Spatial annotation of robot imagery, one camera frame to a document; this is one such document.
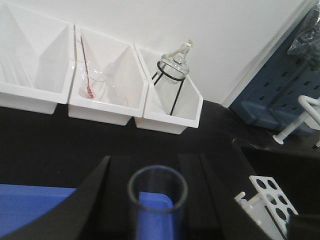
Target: blue tray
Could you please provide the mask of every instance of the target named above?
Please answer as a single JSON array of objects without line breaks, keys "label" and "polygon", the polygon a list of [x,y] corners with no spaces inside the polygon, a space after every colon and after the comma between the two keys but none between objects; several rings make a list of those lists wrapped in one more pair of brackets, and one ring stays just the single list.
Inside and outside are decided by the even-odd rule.
[{"label": "blue tray", "polygon": [[0,237],[47,213],[75,190],[0,184]]},{"label": "blue tray", "polygon": [[[171,199],[162,193],[143,192],[139,201],[149,208],[168,209],[173,207]],[[150,212],[141,209],[138,216],[137,240],[174,240],[173,216],[171,213]]]}]

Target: black countertop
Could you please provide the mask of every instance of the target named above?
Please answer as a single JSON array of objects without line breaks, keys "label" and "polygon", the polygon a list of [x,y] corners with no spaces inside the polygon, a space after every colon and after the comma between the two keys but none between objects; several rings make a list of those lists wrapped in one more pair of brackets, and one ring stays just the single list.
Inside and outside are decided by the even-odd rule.
[{"label": "black countertop", "polygon": [[130,156],[143,162],[173,166],[180,154],[205,155],[228,191],[247,197],[255,191],[248,176],[252,168],[239,156],[239,146],[251,144],[292,155],[311,154],[319,132],[311,137],[290,135],[284,145],[276,132],[249,126],[231,110],[204,101],[199,127],[175,135],[68,117],[68,106],[58,104],[53,115],[0,107],[0,184],[78,187],[104,156]]}]

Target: white wall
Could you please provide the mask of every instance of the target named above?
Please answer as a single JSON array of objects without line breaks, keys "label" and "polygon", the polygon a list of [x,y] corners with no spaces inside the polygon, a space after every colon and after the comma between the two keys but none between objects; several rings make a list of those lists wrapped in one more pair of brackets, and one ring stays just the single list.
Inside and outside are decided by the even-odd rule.
[{"label": "white wall", "polygon": [[271,49],[294,19],[301,15],[306,3],[311,1],[313,0],[7,2],[160,53],[175,50],[186,40],[192,39],[195,44],[187,59],[191,78],[205,100],[228,106],[250,81],[247,73],[257,72],[259,64],[255,66],[256,61],[260,63],[266,60],[266,46]]}]

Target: plastic bag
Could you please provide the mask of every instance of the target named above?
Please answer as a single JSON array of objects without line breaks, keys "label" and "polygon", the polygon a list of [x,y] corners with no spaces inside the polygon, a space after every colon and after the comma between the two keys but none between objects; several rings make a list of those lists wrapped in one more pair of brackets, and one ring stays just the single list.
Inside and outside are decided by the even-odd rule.
[{"label": "plastic bag", "polygon": [[312,70],[320,70],[320,3],[306,15],[287,53],[306,59]]}]

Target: white plastic bin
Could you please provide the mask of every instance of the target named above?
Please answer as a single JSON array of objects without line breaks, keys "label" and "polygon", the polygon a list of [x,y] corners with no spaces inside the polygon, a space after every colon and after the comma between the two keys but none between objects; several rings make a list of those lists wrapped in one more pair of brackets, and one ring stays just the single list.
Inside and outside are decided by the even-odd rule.
[{"label": "white plastic bin", "polygon": [[188,75],[186,76],[173,114],[168,115],[165,109],[172,106],[172,100],[174,100],[172,96],[177,94],[180,84],[172,85],[170,89],[163,89],[164,91],[171,91],[165,94],[170,95],[172,100],[167,102],[160,101],[151,76],[158,70],[157,62],[160,60],[161,55],[141,48],[136,48],[136,51],[149,83],[143,117],[134,118],[137,128],[171,134],[181,134],[187,127],[197,128],[199,126],[203,97],[191,78]]},{"label": "white plastic bin", "polygon": [[52,114],[75,67],[73,24],[0,3],[0,106]]},{"label": "white plastic bin", "polygon": [[[83,40],[88,71],[109,71],[107,87],[102,98],[83,97],[80,92],[86,81],[86,68],[81,44]],[[70,94],[69,117],[103,123],[126,125],[133,117],[142,117],[148,82],[140,65],[134,46],[107,36],[83,29],[76,29],[77,70]]]}]

